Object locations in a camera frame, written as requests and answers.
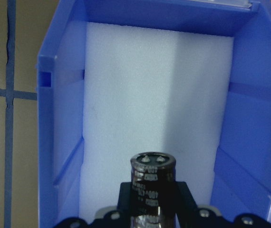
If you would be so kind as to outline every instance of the foam block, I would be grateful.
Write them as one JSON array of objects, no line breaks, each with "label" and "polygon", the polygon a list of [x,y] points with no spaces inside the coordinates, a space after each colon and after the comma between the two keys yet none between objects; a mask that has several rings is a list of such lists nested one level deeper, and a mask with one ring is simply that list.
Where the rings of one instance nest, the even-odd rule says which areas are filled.
[{"label": "foam block", "polygon": [[172,154],[177,181],[208,204],[233,38],[88,23],[86,42],[80,217],[116,205],[146,151]]}]

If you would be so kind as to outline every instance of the black capacitor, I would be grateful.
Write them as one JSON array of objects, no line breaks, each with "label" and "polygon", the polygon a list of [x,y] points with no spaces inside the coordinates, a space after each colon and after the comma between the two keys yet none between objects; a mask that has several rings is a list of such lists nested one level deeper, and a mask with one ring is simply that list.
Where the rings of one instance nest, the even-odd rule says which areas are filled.
[{"label": "black capacitor", "polygon": [[131,158],[132,228],[174,228],[175,158],[145,152]]}]

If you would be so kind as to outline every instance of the screw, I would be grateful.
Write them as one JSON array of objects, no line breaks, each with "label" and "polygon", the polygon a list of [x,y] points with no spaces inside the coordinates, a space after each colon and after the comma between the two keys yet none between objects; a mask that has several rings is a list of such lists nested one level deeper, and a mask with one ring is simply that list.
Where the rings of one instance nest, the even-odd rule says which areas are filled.
[{"label": "screw", "polygon": [[241,220],[245,225],[253,225],[254,223],[253,219],[250,217],[243,217]]},{"label": "screw", "polygon": [[114,212],[114,213],[111,214],[110,217],[111,217],[112,220],[119,219],[120,218],[120,213]]},{"label": "screw", "polygon": [[157,162],[165,162],[165,158],[162,157],[162,156],[159,156],[157,159],[156,159]]},{"label": "screw", "polygon": [[80,227],[79,221],[76,221],[70,224],[70,228],[79,228],[79,227]]},{"label": "screw", "polygon": [[147,162],[150,162],[150,159],[149,159],[149,157],[146,155],[144,158],[142,158],[141,161],[147,163]]},{"label": "screw", "polygon": [[206,209],[202,209],[199,211],[200,216],[203,218],[208,218],[210,216],[210,212]]}]

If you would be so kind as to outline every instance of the bin slot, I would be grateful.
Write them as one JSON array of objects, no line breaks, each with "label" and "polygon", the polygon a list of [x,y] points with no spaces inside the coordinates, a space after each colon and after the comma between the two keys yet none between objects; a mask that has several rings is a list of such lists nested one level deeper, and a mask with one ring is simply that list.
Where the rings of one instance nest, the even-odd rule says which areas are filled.
[{"label": "bin slot", "polygon": [[271,88],[230,82],[229,91],[271,102]]},{"label": "bin slot", "polygon": [[72,188],[73,182],[79,182],[80,168],[84,157],[84,139],[80,138],[74,150],[68,156],[59,175],[55,178],[53,185],[56,186],[58,196],[58,213],[63,210],[67,196]]},{"label": "bin slot", "polygon": [[[263,218],[267,217],[271,204],[271,192],[221,148],[217,150],[214,171],[252,213]],[[239,208],[236,208],[234,212],[235,216],[244,213]]]},{"label": "bin slot", "polygon": [[56,223],[69,217],[78,217],[78,204],[79,204],[79,176],[75,178],[72,186],[64,198],[62,207],[58,210],[58,217]]},{"label": "bin slot", "polygon": [[[60,71],[54,83],[54,177],[58,176],[75,145],[82,137],[84,71]],[[63,85],[65,76],[80,80]]]},{"label": "bin slot", "polygon": [[217,205],[217,208],[227,220],[234,221],[235,217],[241,213],[251,213],[251,210],[242,202],[227,183],[215,174],[213,195],[210,205]]},{"label": "bin slot", "polygon": [[220,147],[271,191],[271,102],[229,92]]},{"label": "bin slot", "polygon": [[40,87],[51,87],[51,73],[39,72],[38,73],[38,85]]}]

